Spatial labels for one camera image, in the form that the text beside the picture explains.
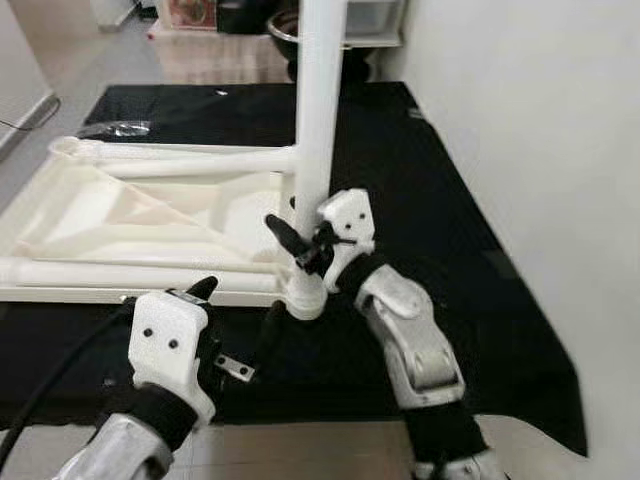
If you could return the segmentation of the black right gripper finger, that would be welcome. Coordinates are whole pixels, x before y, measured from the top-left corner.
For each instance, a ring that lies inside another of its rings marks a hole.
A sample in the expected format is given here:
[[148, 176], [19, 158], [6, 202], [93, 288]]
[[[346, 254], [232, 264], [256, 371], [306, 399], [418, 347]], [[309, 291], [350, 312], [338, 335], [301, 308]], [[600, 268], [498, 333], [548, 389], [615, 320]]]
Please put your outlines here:
[[265, 227], [273, 234], [276, 242], [292, 257], [294, 265], [302, 271], [314, 271], [316, 250], [303, 238], [288, 221], [275, 214], [264, 216]]

